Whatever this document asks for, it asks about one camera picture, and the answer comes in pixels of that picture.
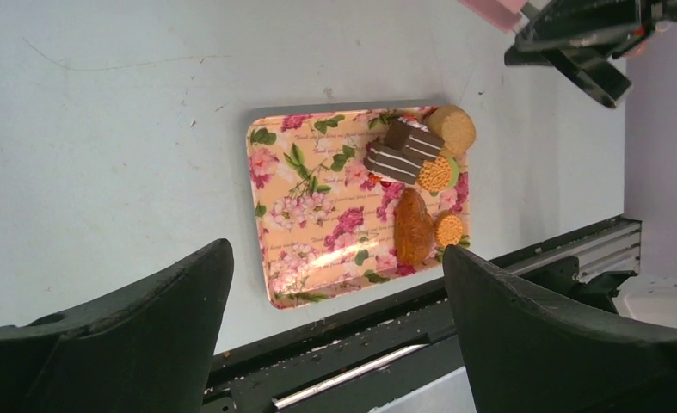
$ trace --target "tray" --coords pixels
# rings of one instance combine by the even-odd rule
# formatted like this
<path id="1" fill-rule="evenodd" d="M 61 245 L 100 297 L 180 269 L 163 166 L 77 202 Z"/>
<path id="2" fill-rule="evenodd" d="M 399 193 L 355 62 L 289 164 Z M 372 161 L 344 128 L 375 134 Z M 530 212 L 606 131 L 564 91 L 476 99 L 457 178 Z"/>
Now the tray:
<path id="1" fill-rule="evenodd" d="M 294 308 L 440 265 L 444 250 L 418 266 L 397 264 L 393 212 L 405 185 L 376 182 L 366 146 L 402 114 L 433 107 L 293 114 L 256 120 L 247 131 L 249 174 L 268 298 Z M 439 194 L 414 186 L 433 216 L 452 210 L 470 245 L 466 155 L 457 184 Z"/>

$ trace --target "floral pattern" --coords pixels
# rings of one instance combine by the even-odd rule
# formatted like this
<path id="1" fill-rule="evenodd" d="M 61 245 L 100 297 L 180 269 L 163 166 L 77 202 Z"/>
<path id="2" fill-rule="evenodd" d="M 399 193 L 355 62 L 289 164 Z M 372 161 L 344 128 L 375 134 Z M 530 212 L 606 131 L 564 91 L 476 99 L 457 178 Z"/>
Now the floral pattern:
<path id="1" fill-rule="evenodd" d="M 260 254 L 270 302 L 294 308 L 440 265 L 397 262 L 396 206 L 406 185 L 363 165 L 367 146 L 400 116 L 422 119 L 434 108 L 295 114 L 256 121 L 247 133 L 248 165 Z M 432 214 L 452 211 L 469 228 L 464 157 L 452 188 L 422 194 Z M 460 245 L 469 246 L 465 234 Z"/>

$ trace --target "pink object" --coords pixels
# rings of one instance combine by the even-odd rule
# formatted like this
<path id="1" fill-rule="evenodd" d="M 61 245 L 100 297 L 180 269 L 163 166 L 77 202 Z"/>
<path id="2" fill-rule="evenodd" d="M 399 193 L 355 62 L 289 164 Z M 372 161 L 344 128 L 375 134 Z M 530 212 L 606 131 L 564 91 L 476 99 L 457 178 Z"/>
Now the pink object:
<path id="1" fill-rule="evenodd" d="M 520 9 L 527 0 L 459 0 L 503 32 L 510 33 L 520 22 Z"/>

